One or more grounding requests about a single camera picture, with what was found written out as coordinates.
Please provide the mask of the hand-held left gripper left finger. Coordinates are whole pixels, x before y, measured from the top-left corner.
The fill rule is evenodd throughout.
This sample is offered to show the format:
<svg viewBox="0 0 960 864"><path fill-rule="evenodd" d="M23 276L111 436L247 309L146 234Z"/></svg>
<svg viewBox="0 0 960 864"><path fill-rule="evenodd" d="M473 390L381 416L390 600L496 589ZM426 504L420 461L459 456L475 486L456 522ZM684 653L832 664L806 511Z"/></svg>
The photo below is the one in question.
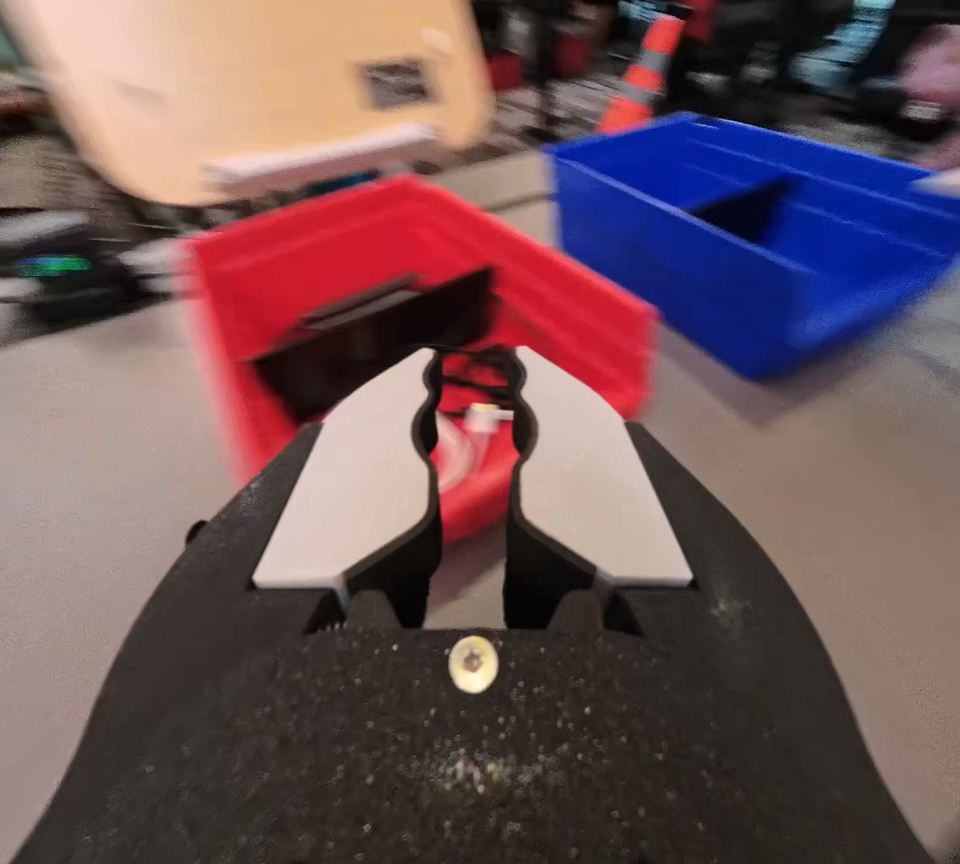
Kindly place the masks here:
<svg viewBox="0 0 960 864"><path fill-rule="evenodd" d="M436 410L442 358L423 347L326 416L251 582L259 591L380 591L422 616L442 556Z"/></svg>

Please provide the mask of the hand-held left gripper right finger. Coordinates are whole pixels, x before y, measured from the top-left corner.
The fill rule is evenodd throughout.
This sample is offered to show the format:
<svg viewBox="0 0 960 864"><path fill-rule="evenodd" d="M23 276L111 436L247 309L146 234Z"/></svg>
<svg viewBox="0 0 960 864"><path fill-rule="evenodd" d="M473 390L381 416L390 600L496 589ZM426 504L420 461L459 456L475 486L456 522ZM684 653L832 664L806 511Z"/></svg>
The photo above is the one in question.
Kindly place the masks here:
<svg viewBox="0 0 960 864"><path fill-rule="evenodd" d="M621 414L527 345L513 353L506 568L539 598L694 581Z"/></svg>

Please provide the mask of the large red plastic bin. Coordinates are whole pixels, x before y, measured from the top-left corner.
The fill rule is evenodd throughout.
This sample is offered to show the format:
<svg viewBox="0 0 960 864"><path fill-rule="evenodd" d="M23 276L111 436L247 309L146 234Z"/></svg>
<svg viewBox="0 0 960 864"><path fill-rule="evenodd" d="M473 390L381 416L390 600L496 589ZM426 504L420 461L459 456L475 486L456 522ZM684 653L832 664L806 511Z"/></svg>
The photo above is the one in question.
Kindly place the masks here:
<svg viewBox="0 0 960 864"><path fill-rule="evenodd" d="M247 359L306 310L405 273L438 283L491 266L498 302L483 345L528 346L627 420L650 396L653 306L418 176L217 227L184 239L182 255L195 361L238 487L300 429Z"/></svg>

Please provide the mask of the grey desk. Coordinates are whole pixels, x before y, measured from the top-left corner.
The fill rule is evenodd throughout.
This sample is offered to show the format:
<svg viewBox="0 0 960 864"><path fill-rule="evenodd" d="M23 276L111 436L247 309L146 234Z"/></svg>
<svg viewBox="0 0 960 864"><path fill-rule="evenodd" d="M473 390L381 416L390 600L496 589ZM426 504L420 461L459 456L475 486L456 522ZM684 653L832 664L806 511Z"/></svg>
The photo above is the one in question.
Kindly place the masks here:
<svg viewBox="0 0 960 864"><path fill-rule="evenodd" d="M141 608L234 480L178 301L18 341L2 308L2 862ZM958 844L958 277L858 347L739 378L661 331L642 420L764 546L934 853Z"/></svg>

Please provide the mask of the black bin divider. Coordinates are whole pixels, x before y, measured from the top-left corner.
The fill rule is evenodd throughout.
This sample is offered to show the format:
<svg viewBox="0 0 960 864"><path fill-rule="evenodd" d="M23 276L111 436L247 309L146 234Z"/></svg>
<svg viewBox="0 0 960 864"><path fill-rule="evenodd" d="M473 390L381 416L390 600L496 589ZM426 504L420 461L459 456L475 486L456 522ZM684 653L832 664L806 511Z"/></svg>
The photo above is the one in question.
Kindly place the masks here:
<svg viewBox="0 0 960 864"><path fill-rule="evenodd" d="M450 353L483 338L493 326L496 273L485 266L433 284L414 272L402 273L384 282L408 275L406 280L426 293L293 339L291 331L305 312L247 364L288 416L304 424L329 413L353 391L422 348Z"/></svg>

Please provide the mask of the large blue plastic bin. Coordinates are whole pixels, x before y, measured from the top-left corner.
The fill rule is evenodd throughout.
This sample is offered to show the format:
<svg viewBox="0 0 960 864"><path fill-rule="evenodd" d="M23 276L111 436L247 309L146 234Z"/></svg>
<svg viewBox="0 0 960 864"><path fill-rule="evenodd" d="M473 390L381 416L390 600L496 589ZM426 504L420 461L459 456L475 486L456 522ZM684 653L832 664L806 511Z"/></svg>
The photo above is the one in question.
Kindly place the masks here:
<svg viewBox="0 0 960 864"><path fill-rule="evenodd" d="M550 148L564 251L743 378L788 374L954 267L930 171L694 113Z"/></svg>

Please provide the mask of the black power station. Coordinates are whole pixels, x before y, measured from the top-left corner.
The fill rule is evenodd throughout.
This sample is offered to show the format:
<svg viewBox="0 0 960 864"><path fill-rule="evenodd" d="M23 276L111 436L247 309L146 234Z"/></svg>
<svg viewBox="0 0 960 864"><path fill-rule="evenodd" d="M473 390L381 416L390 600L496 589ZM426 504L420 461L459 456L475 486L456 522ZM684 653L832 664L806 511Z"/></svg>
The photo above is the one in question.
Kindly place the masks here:
<svg viewBox="0 0 960 864"><path fill-rule="evenodd" d="M170 268L137 258L90 211L2 209L2 306L41 330L114 318L169 297Z"/></svg>

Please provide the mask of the orange traffic cone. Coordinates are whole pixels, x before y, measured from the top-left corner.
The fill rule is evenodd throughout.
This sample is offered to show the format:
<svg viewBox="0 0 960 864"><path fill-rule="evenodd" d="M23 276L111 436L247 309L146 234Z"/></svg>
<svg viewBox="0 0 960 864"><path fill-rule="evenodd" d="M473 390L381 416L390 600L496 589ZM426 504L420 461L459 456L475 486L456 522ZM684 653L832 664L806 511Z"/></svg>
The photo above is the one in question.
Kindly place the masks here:
<svg viewBox="0 0 960 864"><path fill-rule="evenodd" d="M636 59L620 78L596 126L598 134L637 130L654 119L666 92L666 75L685 25L684 18L670 13L660 13L650 23Z"/></svg>

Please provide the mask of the light wooden tilted tabletop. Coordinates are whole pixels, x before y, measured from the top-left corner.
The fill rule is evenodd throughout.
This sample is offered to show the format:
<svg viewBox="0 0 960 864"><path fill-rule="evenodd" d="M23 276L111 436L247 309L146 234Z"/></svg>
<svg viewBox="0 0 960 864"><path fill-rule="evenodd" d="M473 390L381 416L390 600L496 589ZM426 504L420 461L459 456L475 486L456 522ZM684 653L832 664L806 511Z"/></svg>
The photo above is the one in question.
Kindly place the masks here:
<svg viewBox="0 0 960 864"><path fill-rule="evenodd" d="M469 0L2 0L82 161L210 207L472 147L495 96Z"/></svg>

